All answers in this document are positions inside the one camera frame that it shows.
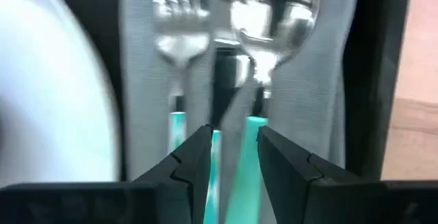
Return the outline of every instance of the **spoon bowl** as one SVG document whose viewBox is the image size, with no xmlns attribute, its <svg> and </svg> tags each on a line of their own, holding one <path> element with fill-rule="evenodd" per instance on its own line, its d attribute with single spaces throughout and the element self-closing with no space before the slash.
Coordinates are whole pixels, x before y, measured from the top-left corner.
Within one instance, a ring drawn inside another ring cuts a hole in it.
<svg viewBox="0 0 438 224">
<path fill-rule="evenodd" d="M 255 65 L 255 79 L 269 87 L 272 71 L 296 55 L 311 34 L 320 0 L 235 0 L 231 25 Z"/>
</svg>

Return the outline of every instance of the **fork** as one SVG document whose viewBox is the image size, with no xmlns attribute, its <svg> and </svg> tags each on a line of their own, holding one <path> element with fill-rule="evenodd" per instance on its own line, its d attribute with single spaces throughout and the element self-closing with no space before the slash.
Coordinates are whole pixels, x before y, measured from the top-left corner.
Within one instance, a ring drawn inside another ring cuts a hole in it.
<svg viewBox="0 0 438 224">
<path fill-rule="evenodd" d="M 170 93 L 176 110 L 170 113 L 168 152 L 185 140 L 183 89 L 185 72 L 194 58 L 206 52 L 209 41 L 210 12 L 207 0 L 153 0 L 156 22 L 155 44 L 161 56 L 177 69 L 177 80 Z M 205 223 L 217 223 L 218 175 L 216 169 L 219 154 L 217 134 L 211 148 L 211 167 L 206 202 Z"/>
</svg>

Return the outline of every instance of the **cutlery handle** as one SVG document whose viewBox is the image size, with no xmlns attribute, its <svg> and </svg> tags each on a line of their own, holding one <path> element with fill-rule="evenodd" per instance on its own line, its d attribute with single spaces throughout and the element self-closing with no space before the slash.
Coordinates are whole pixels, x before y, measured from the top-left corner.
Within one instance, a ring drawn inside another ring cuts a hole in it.
<svg viewBox="0 0 438 224">
<path fill-rule="evenodd" d="M 211 138 L 210 178 L 205 205 L 204 224 L 217 224 L 219 220 L 220 148 L 222 132 L 213 131 Z"/>
<path fill-rule="evenodd" d="M 185 140 L 185 112 L 171 112 L 169 116 L 168 153 L 174 151 Z"/>
<path fill-rule="evenodd" d="M 257 134 L 259 128 L 267 124 L 267 118 L 246 117 L 244 139 L 240 147 L 240 158 L 225 217 L 226 224 L 256 224 L 258 222 L 261 171 L 257 153 Z"/>
</svg>

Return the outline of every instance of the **spoon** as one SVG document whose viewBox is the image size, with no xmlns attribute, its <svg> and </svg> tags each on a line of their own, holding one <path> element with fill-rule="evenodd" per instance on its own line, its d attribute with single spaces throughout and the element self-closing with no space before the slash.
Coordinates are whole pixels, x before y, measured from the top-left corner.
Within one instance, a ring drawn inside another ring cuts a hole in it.
<svg viewBox="0 0 438 224">
<path fill-rule="evenodd" d="M 264 105 L 270 98 L 273 70 L 304 45 L 315 25 L 319 4 L 320 0 L 235 0 L 231 4 L 231 25 L 242 50 L 255 66 L 258 93 L 263 93 L 258 96 L 263 97 Z M 259 128 L 267 124 L 266 117 L 246 118 L 227 224 L 258 220 L 261 174 L 256 139 Z"/>
</svg>

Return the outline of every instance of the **gray cloth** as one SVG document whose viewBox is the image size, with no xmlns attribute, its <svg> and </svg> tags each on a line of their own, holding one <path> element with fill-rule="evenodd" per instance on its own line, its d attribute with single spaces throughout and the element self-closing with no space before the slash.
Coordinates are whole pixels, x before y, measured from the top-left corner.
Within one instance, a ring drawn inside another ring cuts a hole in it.
<svg viewBox="0 0 438 224">
<path fill-rule="evenodd" d="M 296 58 L 274 72 L 269 126 L 310 152 L 340 166 L 345 163 L 342 54 L 356 0 L 321 0 L 315 29 Z M 157 164 L 168 139 L 168 91 L 174 70 L 154 49 L 152 0 L 121 0 L 123 71 L 127 105 L 129 178 Z M 214 16 L 215 23 L 220 23 Z M 208 121 L 214 49 L 188 71 L 188 134 Z M 253 104 L 255 82 L 235 97 L 222 126 L 220 222 L 235 175 L 245 116 Z M 275 223 L 263 189 L 260 223 Z"/>
</svg>

